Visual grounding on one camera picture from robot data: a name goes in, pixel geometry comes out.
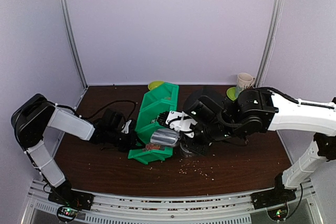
white cup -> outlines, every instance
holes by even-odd
[[[238,95],[245,89],[251,88],[253,84],[255,83],[256,78],[251,76],[248,73],[239,73],[237,77],[237,86],[236,86],[236,92],[235,97],[237,98]]]

